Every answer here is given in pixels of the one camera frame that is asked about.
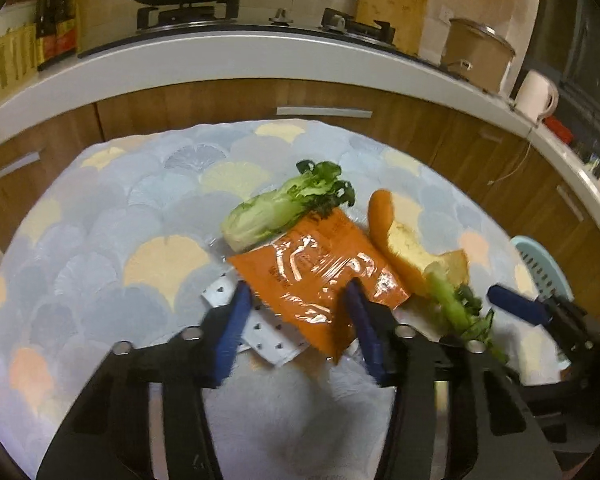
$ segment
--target cabinet handle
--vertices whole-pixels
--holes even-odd
[[[478,135],[481,136],[484,140],[490,140],[491,142],[497,142],[498,144],[501,144],[503,141],[502,137],[487,134],[482,130],[478,131]]]
[[[582,211],[580,211],[578,209],[578,206],[575,205],[575,202],[571,199],[569,193],[567,193],[567,191],[562,186],[556,187],[555,190],[558,192],[558,195],[560,195],[561,198],[564,200],[564,203],[567,205],[567,207],[571,209],[571,212],[578,219],[578,222],[584,222],[584,215]]]
[[[329,108],[315,106],[279,106],[276,115],[316,115],[329,117],[354,117],[358,119],[370,119],[373,116],[371,110],[360,110],[358,108]]]
[[[33,164],[38,160],[40,160],[40,152],[27,153],[27,155],[23,156],[22,158],[19,158],[18,160],[15,160],[11,164],[8,164],[4,168],[2,168],[0,170],[0,179],[4,176],[7,176],[10,173],[13,173],[16,170],[19,170],[20,168],[24,168],[29,164]]]

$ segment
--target blue gripper pad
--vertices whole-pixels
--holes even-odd
[[[371,324],[369,312],[366,309],[368,300],[365,291],[357,280],[351,280],[347,283],[340,300],[345,302],[345,307],[356,330],[360,349],[365,358],[366,371],[377,383],[383,384],[387,380],[388,374],[384,368],[382,343]]]
[[[492,285],[487,291],[488,300],[532,325],[548,325],[551,319],[539,301],[532,301],[502,285]]]
[[[217,386],[231,374],[252,303],[253,294],[249,285],[246,282],[238,282],[234,296],[228,305],[228,317],[225,321],[224,331],[215,345],[215,365],[212,376]]]

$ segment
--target white countertop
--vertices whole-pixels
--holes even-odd
[[[396,92],[459,110],[530,138],[600,228],[596,179],[549,130],[544,126],[534,130],[529,120],[502,99],[404,57],[293,32],[197,32],[66,60],[0,102],[0,144],[30,126],[116,95],[185,82],[240,78],[318,80]]]

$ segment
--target gas stove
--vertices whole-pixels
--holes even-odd
[[[225,7],[224,16],[218,16],[221,7]],[[222,23],[234,23],[238,17],[240,0],[222,0],[205,4],[180,4],[175,9],[160,7],[142,7],[136,17],[138,34],[148,32],[167,32],[174,29],[187,29]]]
[[[327,7],[324,9],[320,26],[325,32],[342,34],[348,38],[355,38],[367,43],[395,48],[395,28],[391,26],[391,23],[381,22],[379,20],[374,20],[374,23],[378,25],[378,27],[356,22],[354,17],[350,14]]]

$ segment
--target electrical cord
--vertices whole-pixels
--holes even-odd
[[[502,182],[503,180],[507,180],[510,176],[514,175],[515,173],[518,172],[518,170],[520,168],[522,168],[522,165],[525,163],[526,158],[529,156],[529,151],[531,150],[531,134],[535,131],[535,129],[537,127],[538,127],[538,125],[536,124],[535,126],[533,126],[529,130],[529,133],[527,134],[527,139],[528,139],[529,143],[526,146],[525,156],[522,158],[522,160],[520,161],[520,163],[510,173],[507,173],[505,176],[501,176],[500,178],[497,178],[496,180],[490,180],[490,181],[488,181],[487,182],[487,186],[493,186],[494,184]]]

